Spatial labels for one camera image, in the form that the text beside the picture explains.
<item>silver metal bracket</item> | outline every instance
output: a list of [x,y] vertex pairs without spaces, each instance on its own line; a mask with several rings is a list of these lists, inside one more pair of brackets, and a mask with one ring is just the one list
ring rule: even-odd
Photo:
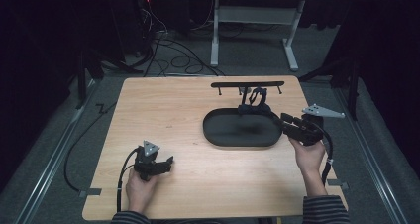
[[346,115],[344,113],[338,113],[335,111],[332,111],[327,108],[323,108],[321,106],[318,106],[314,103],[314,105],[302,109],[303,113],[318,116],[318,117],[333,117],[333,118],[345,118]]
[[146,157],[150,156],[153,153],[156,153],[160,149],[160,147],[148,141],[143,141],[143,146],[145,148]]

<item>hand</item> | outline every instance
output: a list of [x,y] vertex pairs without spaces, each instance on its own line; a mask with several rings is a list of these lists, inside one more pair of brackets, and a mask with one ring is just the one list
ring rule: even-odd
[[312,146],[303,146],[300,142],[289,138],[294,147],[296,162],[302,172],[308,196],[327,195],[324,183],[321,180],[319,167],[325,155],[325,148],[321,141]]
[[129,211],[143,214],[154,195],[158,176],[152,176],[149,181],[140,178],[140,174],[133,168],[130,169],[129,180],[126,185],[127,196],[129,197]]

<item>horizontal black rod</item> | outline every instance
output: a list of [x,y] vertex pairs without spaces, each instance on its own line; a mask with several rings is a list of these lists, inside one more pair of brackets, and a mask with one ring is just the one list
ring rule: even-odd
[[214,82],[211,87],[270,87],[281,86],[284,81],[269,81],[269,82]]

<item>gray carpet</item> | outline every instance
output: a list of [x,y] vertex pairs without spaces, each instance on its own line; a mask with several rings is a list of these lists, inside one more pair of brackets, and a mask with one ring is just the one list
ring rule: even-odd
[[[298,30],[293,42],[293,49],[299,65],[297,72],[291,72],[288,69],[285,53],[280,47],[280,39],[285,37],[287,32],[288,29],[285,27],[270,28],[269,26],[247,25],[241,34],[232,37],[238,31],[222,28],[222,35],[225,37],[220,40],[218,69],[226,75],[293,74],[300,76],[306,74],[322,64],[337,29]],[[211,48],[209,31],[200,30],[191,33],[188,37],[170,32],[167,39],[186,45],[201,60],[209,63]],[[165,40],[160,42],[187,52],[186,49],[175,43]],[[190,69],[198,71],[200,68],[200,66],[194,66],[185,71],[184,65],[188,59],[178,56],[182,56],[179,51],[159,46],[156,55],[159,64],[151,65],[148,76],[170,76],[174,73],[186,73],[191,71]],[[173,65],[169,66],[165,74],[161,73],[161,68],[166,67],[167,62],[170,63],[173,58],[175,58]],[[136,60],[134,57],[128,55],[128,61],[134,60]],[[199,73],[213,74],[207,68]],[[96,104],[104,104],[104,107],[107,108],[116,102],[122,83],[128,76],[132,75],[124,72],[106,71],[105,78],[102,81],[97,81],[97,90],[87,103],[81,120],[70,137],[69,143],[73,144],[77,141],[77,144],[69,159],[68,176],[78,188],[85,190],[90,185],[112,119],[113,109],[103,115],[84,134],[88,126],[100,116],[99,106]],[[328,76],[317,77],[301,84],[308,103],[316,103],[335,111],[347,112],[339,102],[340,99],[337,95],[342,92],[346,94],[346,88],[332,89],[328,80]],[[71,90],[70,97],[51,116],[49,123],[27,154],[26,159],[1,193],[0,223],[14,223],[17,220],[37,185],[66,125],[76,111],[78,99],[75,84],[72,85]],[[391,186],[407,223],[418,223],[420,208],[416,204],[420,201],[419,180],[392,139],[362,81],[358,93],[357,114],[359,120],[357,124],[362,128],[366,141]],[[325,119],[325,129],[330,133],[335,144],[334,169],[337,177],[346,184],[343,191],[349,204],[352,223],[394,223],[369,172],[359,141],[352,130],[352,123],[348,119],[328,118]],[[81,216],[84,202],[84,198],[78,197],[77,193],[66,185],[63,178],[63,161],[61,161],[42,202],[34,208],[31,223],[88,223]],[[295,224],[301,223],[302,219],[301,217],[282,217],[281,220],[284,224]],[[247,219],[239,220],[237,223],[253,222],[254,220]]]

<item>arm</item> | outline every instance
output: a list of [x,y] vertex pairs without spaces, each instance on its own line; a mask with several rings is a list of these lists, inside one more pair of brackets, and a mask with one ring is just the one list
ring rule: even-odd
[[126,185],[129,208],[127,211],[116,213],[111,223],[150,224],[151,221],[143,213],[152,199],[157,181],[157,176],[152,176],[149,181],[143,181],[138,172],[130,169]]
[[303,223],[350,223],[349,214],[340,196],[328,195],[319,168],[325,155],[321,142],[305,147],[289,138],[296,162],[305,182],[307,196],[303,199]]

